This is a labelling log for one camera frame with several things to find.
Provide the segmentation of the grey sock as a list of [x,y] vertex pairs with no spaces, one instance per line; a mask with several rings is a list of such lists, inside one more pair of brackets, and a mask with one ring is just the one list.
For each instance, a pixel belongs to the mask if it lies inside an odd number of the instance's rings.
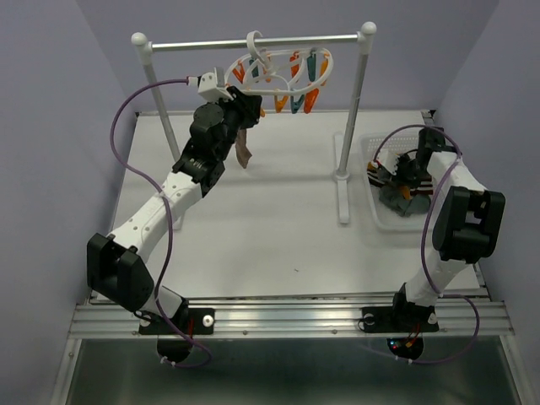
[[425,195],[415,195],[406,199],[402,193],[391,186],[383,186],[379,190],[379,201],[400,217],[426,214],[431,205],[431,198]]

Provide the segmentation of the beige striped sock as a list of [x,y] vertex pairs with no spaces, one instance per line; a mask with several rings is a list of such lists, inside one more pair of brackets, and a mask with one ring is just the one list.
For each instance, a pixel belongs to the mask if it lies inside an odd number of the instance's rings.
[[240,129],[235,140],[235,155],[238,163],[246,169],[252,157],[251,151],[247,147],[247,130]]

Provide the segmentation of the white round clip hanger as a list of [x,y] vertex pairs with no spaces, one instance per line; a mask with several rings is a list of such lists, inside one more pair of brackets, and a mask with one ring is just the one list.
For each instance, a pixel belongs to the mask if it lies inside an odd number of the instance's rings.
[[262,34],[251,31],[246,36],[248,53],[233,62],[224,74],[227,87],[233,85],[248,95],[290,97],[306,94],[327,84],[334,60],[324,47],[268,50],[256,44]]

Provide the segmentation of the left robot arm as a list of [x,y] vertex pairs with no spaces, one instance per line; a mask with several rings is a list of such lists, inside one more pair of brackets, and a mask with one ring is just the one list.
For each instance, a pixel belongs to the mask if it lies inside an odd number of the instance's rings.
[[235,86],[225,96],[199,106],[189,139],[163,184],[151,181],[152,197],[108,235],[95,234],[87,244],[88,286],[130,312],[149,312],[168,332],[187,324],[186,301],[153,277],[146,263],[173,224],[203,199],[224,173],[224,162],[238,133],[261,117],[262,97]]

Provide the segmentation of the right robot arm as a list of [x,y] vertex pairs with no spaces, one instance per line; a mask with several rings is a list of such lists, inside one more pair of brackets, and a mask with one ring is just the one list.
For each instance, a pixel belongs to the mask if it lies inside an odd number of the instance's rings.
[[493,254],[505,210],[505,196],[476,179],[443,129],[420,128],[416,161],[435,190],[421,235],[421,268],[388,309],[398,329],[413,325],[418,309],[433,307],[463,269]]

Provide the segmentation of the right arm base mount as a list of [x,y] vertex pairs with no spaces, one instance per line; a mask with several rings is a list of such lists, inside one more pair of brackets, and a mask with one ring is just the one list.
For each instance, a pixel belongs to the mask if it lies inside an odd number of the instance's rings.
[[438,332],[438,321],[429,323],[433,307],[420,310],[397,310],[391,306],[367,306],[360,309],[362,329],[366,333]]

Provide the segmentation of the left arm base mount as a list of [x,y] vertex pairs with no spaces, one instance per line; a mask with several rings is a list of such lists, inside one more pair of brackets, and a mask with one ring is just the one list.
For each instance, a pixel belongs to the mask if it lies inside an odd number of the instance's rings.
[[[144,312],[139,318],[138,333],[143,336],[173,335],[176,332],[159,315]],[[193,337],[212,335],[215,309],[210,307],[190,307],[181,310],[170,321],[183,333]]]

